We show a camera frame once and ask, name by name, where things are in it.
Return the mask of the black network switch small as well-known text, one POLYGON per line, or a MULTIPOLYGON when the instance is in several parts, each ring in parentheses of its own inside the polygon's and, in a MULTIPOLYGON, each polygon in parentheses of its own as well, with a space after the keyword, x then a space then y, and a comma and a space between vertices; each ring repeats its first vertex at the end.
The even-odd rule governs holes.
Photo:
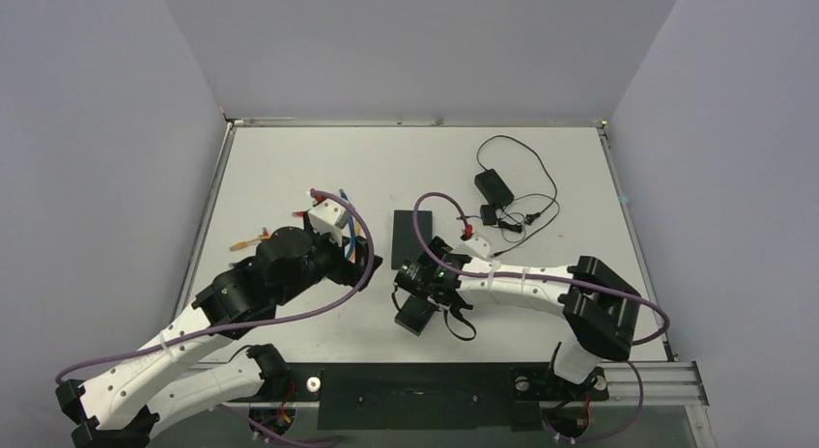
POLYGON ((410 295, 399 306, 394 322, 414 336, 420 336, 438 311, 433 303, 410 295))

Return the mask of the black power adapter with cord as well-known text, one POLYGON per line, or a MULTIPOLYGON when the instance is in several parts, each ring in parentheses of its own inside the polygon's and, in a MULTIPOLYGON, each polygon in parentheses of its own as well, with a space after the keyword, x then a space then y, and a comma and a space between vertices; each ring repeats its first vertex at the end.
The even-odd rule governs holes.
POLYGON ((541 210, 539 210, 542 213, 542 215, 547 210, 551 210, 551 209, 555 210, 554 215, 547 222, 545 222, 540 228, 534 230, 531 235, 525 229, 524 232, 522 233, 523 237, 521 239, 519 239, 517 241, 511 241, 511 246, 510 247, 508 247, 506 249, 503 249, 503 250, 500 250, 500 251, 497 251, 497 252, 494 252, 493 257, 503 255, 503 254, 508 253, 508 252, 518 248, 519 246, 523 245, 530 238, 532 238, 534 235, 536 235, 539 232, 546 229, 556 219, 556 217, 560 214, 561 207, 559 205, 559 202, 557 201, 558 188, 557 188, 557 185, 556 185, 553 177, 551 176, 550 172, 548 171, 548 169, 545 166, 545 163, 543 162, 543 159, 538 155, 538 153, 536 151, 534 151, 532 148, 530 148, 528 145, 523 143, 522 141, 520 141, 520 140, 518 140, 518 139, 516 139, 514 137, 508 136, 508 135, 495 135, 493 137, 488 138, 486 141, 484 141, 478 147, 478 149, 476 151, 475 158, 476 158, 476 162, 483 169, 483 171, 481 173, 477 174, 474 177, 473 181, 474 181, 474 184, 476 185, 477 189, 480 191, 482 196, 485 198, 486 204, 491 204, 493 206, 497 206, 497 207, 500 207, 500 208, 506 210, 510 205, 512 205, 513 203, 515 203, 516 201, 519 201, 521 199, 525 199, 525 198, 528 198, 528 197, 543 197, 543 198, 547 199, 549 202, 541 210), (512 141, 512 142, 518 144, 519 146, 523 147, 524 149, 526 149, 530 153, 532 153, 535 156, 535 158, 537 159, 537 161, 538 161, 542 171, 544 172, 547 180, 551 184, 551 187, 552 187, 554 193, 552 195, 548 195, 548 194, 544 194, 544 193, 530 193, 530 194, 522 195, 520 197, 515 197, 513 192, 510 190, 510 188, 505 183, 505 181, 500 177, 500 175, 497 173, 497 171, 495 169, 490 169, 490 168, 486 167, 481 162, 480 154, 481 154, 483 148, 486 145, 488 145, 490 142, 495 140, 495 139, 504 139, 504 140, 512 141))

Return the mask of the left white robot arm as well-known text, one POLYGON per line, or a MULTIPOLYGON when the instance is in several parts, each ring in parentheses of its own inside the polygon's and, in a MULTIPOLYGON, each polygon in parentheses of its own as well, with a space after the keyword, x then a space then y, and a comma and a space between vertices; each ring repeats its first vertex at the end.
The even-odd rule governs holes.
POLYGON ((228 363, 191 377, 184 372, 324 280, 363 289, 381 263, 363 236, 335 241, 297 227, 273 232, 139 351, 95 378, 58 384, 59 406, 75 425, 73 445, 145 447, 205 409, 257 395, 281 397, 291 389, 290 369, 272 344, 247 346, 228 363))

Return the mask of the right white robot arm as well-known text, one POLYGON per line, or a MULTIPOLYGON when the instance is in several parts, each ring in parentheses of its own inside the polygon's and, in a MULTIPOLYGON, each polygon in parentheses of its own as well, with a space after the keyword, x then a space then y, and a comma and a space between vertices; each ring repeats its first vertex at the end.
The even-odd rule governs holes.
POLYGON ((470 331, 464 313, 477 305, 518 307, 564 320, 573 335, 559 344, 545 384, 568 397, 603 361, 631 357, 639 293, 601 260, 581 256, 569 266, 513 266, 491 257, 491 244, 473 236, 451 247, 435 237, 417 259, 399 265, 395 290, 408 294, 395 321, 419 335, 435 313, 470 331))

